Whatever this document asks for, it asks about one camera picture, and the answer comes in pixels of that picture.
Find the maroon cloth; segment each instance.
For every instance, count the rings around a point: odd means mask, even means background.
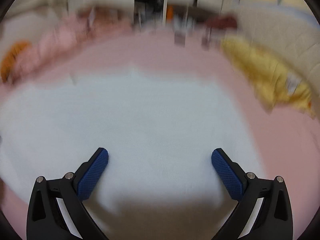
[[[209,18],[205,25],[208,28],[214,28],[219,30],[224,29],[236,29],[238,27],[237,20],[233,15],[220,15]]]

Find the silver screw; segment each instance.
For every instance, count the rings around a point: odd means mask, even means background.
[[[73,173],[72,172],[68,172],[64,177],[66,179],[72,179],[73,178]]]
[[[280,176],[278,176],[278,177],[277,177],[277,181],[279,181],[279,182],[281,183],[281,182],[283,182],[283,178],[280,177]]]
[[[247,176],[249,179],[254,179],[256,177],[256,175],[252,172],[248,172]]]
[[[42,182],[43,181],[43,177],[42,176],[40,176],[40,177],[38,177],[37,179],[36,179],[36,182],[38,182],[38,183],[40,183],[40,182]]]

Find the yellow cloth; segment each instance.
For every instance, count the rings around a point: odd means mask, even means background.
[[[221,41],[221,48],[248,77],[256,96],[266,108],[286,103],[314,116],[309,85],[290,70],[285,61],[241,38],[227,37]]]
[[[18,41],[13,44],[10,50],[4,55],[0,65],[1,79],[3,83],[7,82],[10,72],[16,62],[17,55],[29,46],[31,46],[29,41]]]

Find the pink bed sheet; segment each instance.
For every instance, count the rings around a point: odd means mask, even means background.
[[[305,230],[320,206],[320,125],[317,119],[290,107],[263,110],[253,90],[217,49],[201,48],[200,37],[189,37],[185,48],[174,45],[171,31],[138,33],[92,44],[72,59],[57,62],[37,82],[55,82],[93,71],[113,73],[134,63],[150,75],[196,76],[213,79],[233,96],[248,122],[256,150],[264,161],[267,178],[284,177],[294,221],[294,239]],[[10,96],[10,89],[1,96]],[[17,233],[25,237],[27,204],[4,186],[0,208]]]

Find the blue gripper pad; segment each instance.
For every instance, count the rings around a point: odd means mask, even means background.
[[[80,201],[87,200],[90,197],[94,187],[100,179],[101,174],[108,164],[108,160],[108,151],[106,149],[102,149],[78,183],[77,197]]]
[[[243,185],[228,162],[217,149],[212,152],[211,161],[224,186],[228,190],[230,197],[233,200],[240,201],[244,194]]]

